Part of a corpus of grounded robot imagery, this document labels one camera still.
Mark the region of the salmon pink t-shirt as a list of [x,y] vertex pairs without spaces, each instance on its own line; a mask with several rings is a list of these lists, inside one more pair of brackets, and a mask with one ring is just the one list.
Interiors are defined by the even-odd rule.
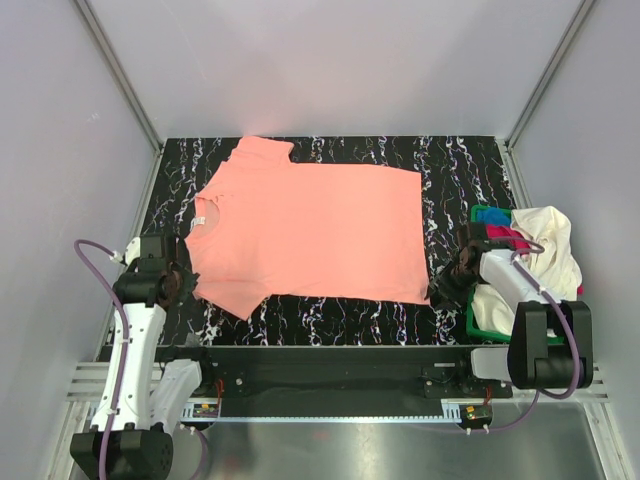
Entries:
[[292,148],[244,137],[195,196],[195,296],[241,319],[273,295],[425,304],[420,174]]

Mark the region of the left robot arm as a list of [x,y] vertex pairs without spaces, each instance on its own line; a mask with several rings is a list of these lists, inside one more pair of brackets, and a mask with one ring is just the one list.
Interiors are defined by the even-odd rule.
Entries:
[[114,338],[100,403],[88,431],[72,437],[70,454],[91,479],[165,479],[184,405],[191,394],[208,394],[216,382],[212,367],[177,359],[166,364],[157,385],[152,383],[168,310],[184,302],[197,276],[175,235],[142,235],[123,254],[111,251],[111,259],[126,267],[114,283],[84,254],[88,244],[79,239],[74,250],[112,300]]

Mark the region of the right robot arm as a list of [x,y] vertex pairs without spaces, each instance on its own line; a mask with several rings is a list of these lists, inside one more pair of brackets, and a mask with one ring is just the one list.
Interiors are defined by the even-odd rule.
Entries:
[[565,399],[591,386],[594,377],[592,317],[582,301],[570,301],[546,286],[524,258],[544,247],[517,236],[491,237],[471,222],[457,232],[455,255],[434,279],[425,298],[435,309],[464,308],[479,284],[492,286],[514,313],[506,353],[511,383]]

